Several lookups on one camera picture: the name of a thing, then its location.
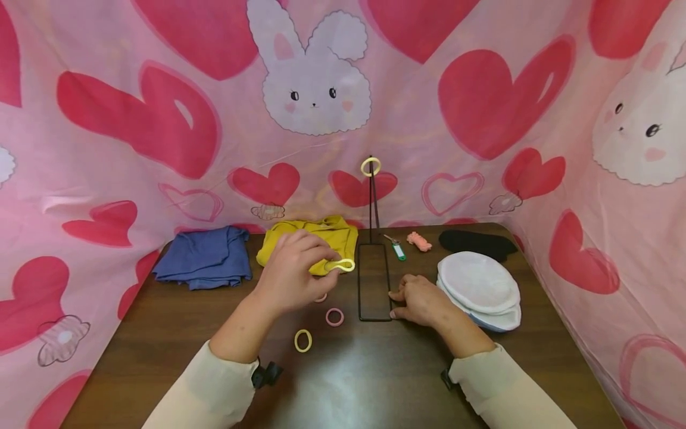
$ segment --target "black metal stand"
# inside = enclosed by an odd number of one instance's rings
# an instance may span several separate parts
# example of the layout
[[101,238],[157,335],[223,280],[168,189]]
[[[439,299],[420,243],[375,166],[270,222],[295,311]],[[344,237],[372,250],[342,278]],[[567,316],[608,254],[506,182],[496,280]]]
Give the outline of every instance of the black metal stand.
[[[357,243],[357,315],[359,319],[363,322],[390,322],[393,319],[390,318],[390,311],[393,310],[393,301],[388,298],[388,317],[386,318],[367,318],[362,316],[362,280],[360,278],[360,272],[362,267],[362,258],[360,253],[360,248],[363,246],[380,246],[383,249],[383,261],[386,264],[386,288],[390,292],[390,273],[388,270],[388,254],[386,253],[386,245],[383,242],[378,242],[379,236],[379,206],[377,204],[377,184],[374,180],[374,163],[369,163],[369,241],[367,243]],[[374,205],[374,217],[375,223],[372,223],[372,204]]]

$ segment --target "white bunny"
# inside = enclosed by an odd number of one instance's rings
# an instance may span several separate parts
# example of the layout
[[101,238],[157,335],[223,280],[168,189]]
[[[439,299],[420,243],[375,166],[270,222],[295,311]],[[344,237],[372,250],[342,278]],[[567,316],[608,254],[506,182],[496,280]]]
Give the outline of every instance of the white bunny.
[[262,90],[282,128],[307,135],[355,130],[369,120],[369,81],[348,60],[367,49],[365,26],[341,10],[319,22],[303,49],[277,0],[248,0],[252,38],[267,67]]
[[0,146],[0,188],[2,188],[3,182],[6,182],[14,173],[15,167],[14,157],[10,151]]
[[686,47],[646,43],[593,127],[593,159],[636,185],[686,176]]

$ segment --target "yellow ring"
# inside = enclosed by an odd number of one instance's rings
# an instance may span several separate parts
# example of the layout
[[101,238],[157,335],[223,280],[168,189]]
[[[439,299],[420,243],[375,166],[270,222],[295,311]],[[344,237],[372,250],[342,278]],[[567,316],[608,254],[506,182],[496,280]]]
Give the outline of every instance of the yellow ring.
[[[301,349],[300,346],[298,345],[298,337],[301,334],[307,335],[307,347],[304,349]],[[307,353],[307,351],[312,347],[312,334],[309,333],[307,329],[301,329],[298,332],[296,332],[296,337],[293,339],[293,343],[296,345],[296,350],[301,352],[301,353]]]
[[367,166],[367,164],[369,164],[369,163],[377,163],[378,164],[378,166],[374,169],[374,175],[376,176],[381,171],[381,161],[379,161],[378,158],[375,158],[373,156],[370,156],[369,158],[364,160],[362,165],[359,167],[360,171],[362,171],[362,174],[364,174],[365,176],[371,177],[372,173],[368,173],[364,169]]
[[349,273],[355,269],[355,261],[353,261],[352,259],[346,258],[346,259],[341,259],[340,261],[328,261],[327,263],[324,264],[324,269],[327,271],[331,271],[335,268],[338,268],[341,271],[345,271],[346,273]]

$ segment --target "sleeve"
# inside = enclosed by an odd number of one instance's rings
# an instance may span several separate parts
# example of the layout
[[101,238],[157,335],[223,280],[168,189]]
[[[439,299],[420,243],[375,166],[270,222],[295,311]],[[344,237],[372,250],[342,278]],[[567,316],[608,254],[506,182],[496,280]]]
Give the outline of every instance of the sleeve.
[[449,377],[491,429],[573,429],[560,407],[501,345],[488,353],[455,359]]
[[259,361],[239,364],[212,354],[206,342],[171,386],[143,429],[226,429],[241,421],[255,395]]

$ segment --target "wooden table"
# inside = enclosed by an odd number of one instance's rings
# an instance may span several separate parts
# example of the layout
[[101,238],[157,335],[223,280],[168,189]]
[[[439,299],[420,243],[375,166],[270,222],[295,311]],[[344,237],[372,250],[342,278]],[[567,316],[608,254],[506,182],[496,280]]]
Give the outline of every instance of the wooden table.
[[[509,237],[494,224],[456,228]],[[388,246],[393,288],[405,273],[435,280],[436,264],[449,254],[438,244],[444,227],[414,229],[434,243],[434,249],[424,254],[405,243],[407,260],[400,262]],[[411,230],[384,232],[402,239]],[[256,235],[248,242],[255,279],[261,272],[255,255],[262,239]],[[362,259],[362,281],[369,291],[364,295],[366,316],[388,311],[381,255],[365,250]],[[493,338],[579,428],[623,428],[524,256],[511,255],[504,266],[519,283],[523,319],[514,332]],[[252,290],[255,279],[237,288],[190,292],[148,277],[63,428],[140,428],[200,345]],[[448,391],[441,381],[439,374],[451,356],[440,338],[409,323],[360,322],[356,285],[354,272],[342,275],[324,303],[285,316],[274,327],[260,356],[285,371],[276,386],[257,392],[239,427],[485,428],[461,390]],[[339,327],[324,321],[332,307],[345,313]],[[304,354],[293,346],[301,328],[314,338]]]

